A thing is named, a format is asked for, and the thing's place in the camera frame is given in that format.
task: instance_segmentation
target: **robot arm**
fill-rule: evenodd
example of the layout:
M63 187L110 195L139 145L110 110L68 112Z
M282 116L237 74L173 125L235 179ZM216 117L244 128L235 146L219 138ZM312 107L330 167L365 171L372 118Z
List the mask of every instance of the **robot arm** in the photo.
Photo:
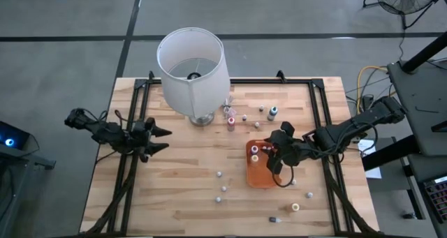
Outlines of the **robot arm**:
M307 158L319 159L324 156L342 153L351 139L377 124L396 124L405 118L403 107L392 97L378 99L367 111L340 124L322 126L302 136L303 140L293 138L295 129L283 122L281 130L272 131L266 142L273 144L276 152L269 153L268 169L279 174L281 161L289 166L297 166Z
M78 130L85 129L93 135L91 138L99 144L108 143L113 150L121 154L129 154L132 151L139 151L140 160L147 162L148 157L156 152L169 147L166 143L153 143L149 139L151 136L161 137L170 135L172 132L159 128L155 124L154 118L148 118L146 122L137 120L133 123L132 131L125 131L115 122L105 122L103 120L91 119L81 108L71 110L65 119L65 124Z

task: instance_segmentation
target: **orange tray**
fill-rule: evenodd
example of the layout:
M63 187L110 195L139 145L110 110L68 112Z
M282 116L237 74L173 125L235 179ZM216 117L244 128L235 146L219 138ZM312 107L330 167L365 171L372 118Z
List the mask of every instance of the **orange tray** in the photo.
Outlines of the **orange tray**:
M258 151L258 157L259 161L258 164L252 165L251 164L251 147L256 145L259 149ZM246 164L247 164L247 183L251 187L254 188L272 188L277 186L272 178L272 172L268 170L267 168L267 160L268 155L262 151L263 147L272 147L273 146L265 142L264 140L250 140L247 142L247 145L245 146L245 152L246 152ZM278 183L281 183L281 178L279 175L275 175L275 179L278 181Z

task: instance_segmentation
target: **gray concrete floor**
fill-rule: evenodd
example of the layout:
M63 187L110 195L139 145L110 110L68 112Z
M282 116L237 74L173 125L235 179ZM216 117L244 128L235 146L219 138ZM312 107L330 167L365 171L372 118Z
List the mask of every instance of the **gray concrete floor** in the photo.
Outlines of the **gray concrete floor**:
M133 2L0 0L0 37L125 35ZM398 16L380 7L361 9L361 3L362 0L141 0L134 34L167 34L187 26L216 34L401 32ZM444 31L446 11L446 3L440 0L408 32ZM432 40L406 38L403 59ZM273 76L279 69L287 76L341 76L348 90L356 86L358 71L363 66L397 61L399 42L399 38L370 38L223 43L231 76ZM132 42L124 77L146 77L149 70L157 75L158 43ZM0 120L36 135L41 145L38 155L57 160L53 171L37 170L30 178L31 185L16 221L16 237L77 233L98 145L88 133L66 127L63 120L75 107L89 108L95 114L107 108L122 45L0 43ZM447 51L436 57L447 57ZM383 77L383 73L377 72L372 80ZM389 81L380 82L366 92L378 95L388 85ZM379 127L381 137L400 139L410 132L405 121ZM414 230L408 228L412 222L399 220L402 208L408 208L405 194L372 196L382 231L420 237L431 234L427 231L430 225ZM389 202L406 203L391 208Z

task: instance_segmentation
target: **white lampshade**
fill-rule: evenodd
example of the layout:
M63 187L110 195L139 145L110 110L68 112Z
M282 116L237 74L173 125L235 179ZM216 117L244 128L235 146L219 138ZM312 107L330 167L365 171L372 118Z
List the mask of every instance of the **white lampshade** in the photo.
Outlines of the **white lampshade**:
M174 31L161 41L156 56L161 68L164 98L176 112L203 117L217 110L228 97L230 77L224 46L211 32L199 28ZM192 80L172 75L176 66L190 59L206 59L214 62L216 67Z

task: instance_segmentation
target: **wooden table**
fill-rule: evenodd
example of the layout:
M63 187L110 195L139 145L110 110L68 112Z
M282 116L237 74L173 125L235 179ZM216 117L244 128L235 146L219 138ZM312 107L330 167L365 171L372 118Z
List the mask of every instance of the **wooden table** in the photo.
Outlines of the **wooden table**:
M350 117L342 80L340 77L323 79L332 122L338 124ZM108 121L117 121L113 113L116 109L127 118L133 83L134 78L116 81ZM292 123L295 137L314 130L307 85L236 84L231 87L231 96L237 116L235 131L228 132L221 109L216 111L211 125L195 127L187 117L168 106L161 85L151 86L146 117L154 117L158 126L173 134L152 139L167 142L170 147L149 158L148 163L138 164L128 235L334 234L320 160L305 160L294 168L298 182L288 188L257 189L246 183L244 150L248 140L270 136L282 121ZM267 109L259 112L260 105ZM268 108L274 105L279 112L271 122L267 120ZM324 124L320 100L318 106ZM243 114L248 116L245 122L241 119ZM261 124L259 129L254 128L257 121ZM104 145L98 157L111 151ZM119 155L116 155L96 166L81 231L88 230L112 200L118 163ZM342 169L349 200L368 224L378 230L358 152L345 153ZM218 171L223 173L221 178L216 176ZM281 177L288 180L289 176L289 169L283 169ZM221 192L222 186L228 190ZM314 194L312 199L305 197L307 192ZM222 198L220 203L214 201L217 196ZM300 205L300 210L291 214L286 207L293 202ZM346 230L342 208L337 203L342 229ZM269 223L270 216L279 217L282 222Z

